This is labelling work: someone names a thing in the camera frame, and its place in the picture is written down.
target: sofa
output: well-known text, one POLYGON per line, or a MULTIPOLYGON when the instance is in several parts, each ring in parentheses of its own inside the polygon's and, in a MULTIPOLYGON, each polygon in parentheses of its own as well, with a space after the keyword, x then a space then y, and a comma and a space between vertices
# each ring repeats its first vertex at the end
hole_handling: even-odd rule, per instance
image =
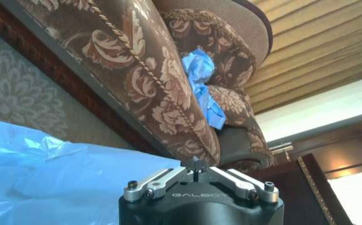
POLYGON ((163 156, 196 156, 245 173, 265 168, 275 161, 241 87, 271 50, 268 21, 244 0, 223 1, 245 12, 244 27, 217 7, 169 2, 0 0, 163 156), (215 63, 207 85, 225 114, 220 131, 207 124, 181 67, 196 48, 215 63))

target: decorative cord trim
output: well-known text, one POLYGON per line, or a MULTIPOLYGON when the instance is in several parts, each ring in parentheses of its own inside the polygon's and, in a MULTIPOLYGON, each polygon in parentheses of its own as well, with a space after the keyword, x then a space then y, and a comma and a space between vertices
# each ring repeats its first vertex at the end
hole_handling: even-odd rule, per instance
POLYGON ((317 190, 317 188, 316 188, 315 182, 313 182, 313 180, 312 180, 311 174, 309 174, 309 172, 308 172, 308 169, 307 169, 307 166, 305 166, 305 164, 304 164, 304 161, 303 161, 303 158, 301 158, 301 157, 297 157, 297 162, 299 162, 299 166, 300 166, 300 169, 301 169, 301 171, 303 171, 304 177, 305 177, 305 179, 307 179, 307 182, 308 182, 308 184, 309 184, 309 188, 311 188, 311 190, 312 190, 312 192, 313 192, 316 201, 317 201, 317 203, 319 203, 320 209, 321 209, 321 211, 323 211, 325 220, 328 221, 328 224, 329 224, 329 225, 336 225, 335 220, 333 220, 333 218, 332 218, 332 216, 331 216, 328 207, 327 207, 325 204, 324 204, 323 197, 321 197, 321 195, 320 195, 320 193, 319 193, 319 190, 317 190))
MULTIPOLYGON (((114 25, 108 21, 108 18, 102 15, 101 10, 98 9, 98 7, 94 4, 93 0, 86 0, 88 5, 90 6, 90 10, 92 12, 98 16, 98 18, 101 19, 101 21, 104 22, 104 24, 108 26, 109 30, 112 31, 112 33, 114 34, 114 36, 117 37, 118 41, 121 42, 121 44, 124 45, 124 47, 126 48, 126 50, 129 51, 129 54, 132 55, 133 59, 136 60, 136 62, 138 63, 138 65, 141 66, 142 70, 145 71, 145 73, 151 76, 151 78, 153 79, 155 83, 159 85, 159 87, 161 88, 163 92, 165 93, 167 97, 169 98, 171 103, 175 105, 176 110, 179 111, 181 117, 184 118, 187 125, 189 126, 192 132, 195 133, 193 130, 193 126, 191 124, 191 122, 188 121, 183 110, 179 108, 179 105, 175 103, 175 100, 172 99, 171 95, 168 94, 160 80, 155 77, 153 73, 149 71, 149 68, 146 67, 145 63, 141 61, 140 57, 137 56, 136 52, 133 51, 126 38, 124 37, 121 31, 114 27, 114 25)), ((201 140, 201 138, 199 137, 199 135, 195 133, 204 149, 205 149, 205 153, 208 154, 208 156, 211 157, 211 159, 213 160, 215 163, 217 163, 216 159, 212 157, 212 155, 208 152, 208 148, 204 145, 204 142, 201 140)))
POLYGON ((171 12, 160 12, 160 14, 164 20, 184 20, 184 21, 199 21, 199 22, 209 23, 209 25, 220 33, 220 35, 232 41, 232 43, 236 45, 240 51, 243 51, 247 57, 251 59, 252 74, 253 74, 255 69, 256 69, 255 55, 247 43, 243 41, 239 35, 235 34, 235 31, 232 30, 229 25, 220 18, 217 18, 215 15, 212 15, 207 11, 195 11, 191 9, 173 10, 171 12))

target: screw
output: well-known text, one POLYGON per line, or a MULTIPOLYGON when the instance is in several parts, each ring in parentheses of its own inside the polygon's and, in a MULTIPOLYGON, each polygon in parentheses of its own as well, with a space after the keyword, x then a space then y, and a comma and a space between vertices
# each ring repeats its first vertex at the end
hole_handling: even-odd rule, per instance
POLYGON ((155 195, 153 190, 148 188, 148 189, 145 190, 145 192, 144 192, 144 197, 145 197, 146 199, 151 199, 151 198, 153 197, 153 195, 155 195))
POLYGON ((257 200, 257 193, 256 193, 256 190, 251 190, 251 191, 248 192, 248 198, 249 198, 249 200, 252 200, 252 201, 256 201, 256 200, 257 200))
POLYGON ((273 191, 273 183, 265 181, 264 182, 264 191, 272 192, 273 191))
POLYGON ((128 190, 133 190, 137 187, 137 181, 136 180, 130 180, 128 182, 126 188, 128 190))

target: blue plastic bag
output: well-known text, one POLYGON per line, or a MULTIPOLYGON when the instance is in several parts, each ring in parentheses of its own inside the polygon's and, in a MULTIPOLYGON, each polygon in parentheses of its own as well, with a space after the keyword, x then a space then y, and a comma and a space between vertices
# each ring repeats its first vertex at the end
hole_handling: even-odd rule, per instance
POLYGON ((0 122, 0 225, 117 225, 117 199, 179 161, 0 122))
POLYGON ((225 120, 224 112, 204 85, 213 72, 213 62, 205 52, 196 49, 181 58, 181 64, 207 123, 220 130, 225 120))

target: floral pattern upholstery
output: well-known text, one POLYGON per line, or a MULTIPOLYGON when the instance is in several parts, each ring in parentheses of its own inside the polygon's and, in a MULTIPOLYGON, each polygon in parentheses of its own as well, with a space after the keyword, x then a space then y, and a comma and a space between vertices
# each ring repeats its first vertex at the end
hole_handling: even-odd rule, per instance
POLYGON ((169 153, 177 159, 196 155, 216 165, 217 138, 152 2, 96 0, 96 8, 86 0, 17 2, 169 153))
POLYGON ((151 0, 17 2, 168 152, 180 160, 197 156, 217 165, 217 137, 179 58, 201 48, 216 65, 209 92, 225 123, 244 127, 251 151, 272 157, 240 91, 255 71, 255 56, 220 18, 188 9, 160 16, 151 0))
POLYGON ((196 48, 216 66, 208 83, 239 89, 255 71, 255 56, 229 25, 213 14, 191 9, 161 13, 180 55, 196 48))
POLYGON ((253 118, 253 112, 247 98, 248 96, 215 85, 208 85, 208 90, 212 98, 224 111, 224 123, 235 127, 245 128, 247 137, 251 143, 249 151, 260 152, 267 155, 269 164, 275 164, 275 158, 267 148, 264 136, 253 118))
MULTIPOLYGON (((161 12, 161 16, 180 54, 200 48, 212 58, 216 68, 208 81, 208 89, 224 111, 224 123, 245 128, 249 151, 267 155, 269 164, 273 164, 273 156, 253 118, 249 99, 241 91, 255 71, 255 56, 247 44, 227 23, 209 12, 176 9, 161 12)), ((243 161, 236 164, 233 166, 240 167, 243 161)), ((255 168, 256 164, 245 161, 244 166, 255 168)))

